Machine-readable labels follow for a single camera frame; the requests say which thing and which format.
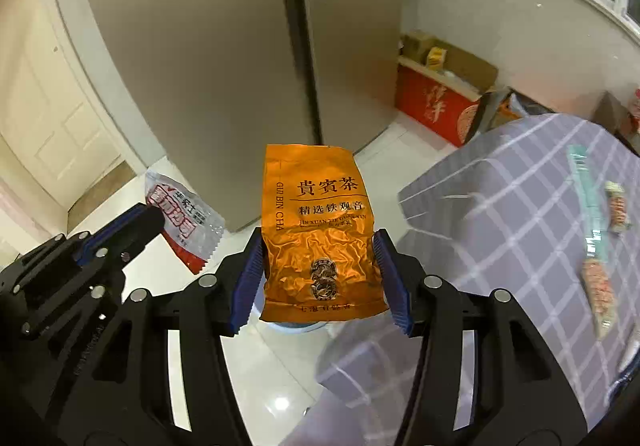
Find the plaid tablecloth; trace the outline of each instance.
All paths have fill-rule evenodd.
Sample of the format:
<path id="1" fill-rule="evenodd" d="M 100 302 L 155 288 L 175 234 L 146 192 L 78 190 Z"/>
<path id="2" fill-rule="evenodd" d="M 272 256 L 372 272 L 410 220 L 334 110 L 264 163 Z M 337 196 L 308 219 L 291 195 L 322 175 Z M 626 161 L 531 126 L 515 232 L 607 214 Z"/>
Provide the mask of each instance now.
<path id="1" fill-rule="evenodd" d="M 580 284 L 585 215 L 566 156 L 569 144 L 588 149 L 602 213 L 609 213 L 604 182 L 620 183 L 633 224 L 607 237 L 619 321 L 601 342 Z M 477 137 L 398 195 L 412 227 L 398 250 L 459 290 L 511 291 L 555 354 L 589 428 L 606 412 L 604 395 L 640 310 L 639 177 L 640 160 L 612 135 L 583 119 L 552 114 Z M 468 423 L 473 383 L 472 333 L 463 341 L 457 427 Z M 367 444 L 392 443 L 419 347 L 387 312 L 349 322 L 322 356 L 318 381 L 354 411 Z"/>

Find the open cardboard box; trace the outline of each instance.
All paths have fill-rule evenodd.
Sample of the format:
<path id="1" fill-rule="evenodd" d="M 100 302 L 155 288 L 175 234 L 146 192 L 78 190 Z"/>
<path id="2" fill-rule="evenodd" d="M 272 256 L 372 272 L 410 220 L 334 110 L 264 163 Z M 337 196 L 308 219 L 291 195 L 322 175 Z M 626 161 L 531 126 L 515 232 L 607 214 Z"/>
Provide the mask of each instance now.
<path id="1" fill-rule="evenodd" d="M 396 107 L 456 146 L 464 144 L 478 100 L 495 83 L 498 69 L 481 58 L 422 31 L 402 36 Z M 432 47 L 446 49 L 443 70 L 423 63 Z"/>

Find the orange tea packet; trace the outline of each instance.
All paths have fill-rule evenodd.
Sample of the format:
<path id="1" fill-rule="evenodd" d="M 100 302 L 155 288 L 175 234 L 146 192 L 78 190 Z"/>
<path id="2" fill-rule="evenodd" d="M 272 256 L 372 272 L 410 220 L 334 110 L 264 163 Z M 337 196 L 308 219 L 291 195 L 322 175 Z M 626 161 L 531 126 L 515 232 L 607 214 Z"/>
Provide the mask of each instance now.
<path id="1" fill-rule="evenodd" d="M 262 320 L 344 321 L 385 311 L 372 238 L 373 212 L 351 152 L 267 146 Z"/>

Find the red object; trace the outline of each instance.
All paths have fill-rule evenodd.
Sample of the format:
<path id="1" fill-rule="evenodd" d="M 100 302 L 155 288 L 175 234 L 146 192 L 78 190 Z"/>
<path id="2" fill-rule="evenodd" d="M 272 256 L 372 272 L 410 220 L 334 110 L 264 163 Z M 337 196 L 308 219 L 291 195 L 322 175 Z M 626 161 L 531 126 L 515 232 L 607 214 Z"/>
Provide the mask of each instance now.
<path id="1" fill-rule="evenodd" d="M 462 146 L 478 104 L 436 80 L 398 65 L 396 107 L 455 146 Z"/>

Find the cream door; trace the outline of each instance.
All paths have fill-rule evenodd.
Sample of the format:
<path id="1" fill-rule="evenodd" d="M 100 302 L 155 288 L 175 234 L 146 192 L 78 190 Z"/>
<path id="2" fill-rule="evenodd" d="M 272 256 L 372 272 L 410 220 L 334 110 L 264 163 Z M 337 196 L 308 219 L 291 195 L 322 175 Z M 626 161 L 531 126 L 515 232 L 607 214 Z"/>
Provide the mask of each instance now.
<path id="1" fill-rule="evenodd" d="M 0 0 L 0 136 L 66 210 L 119 157 L 42 0 Z"/>

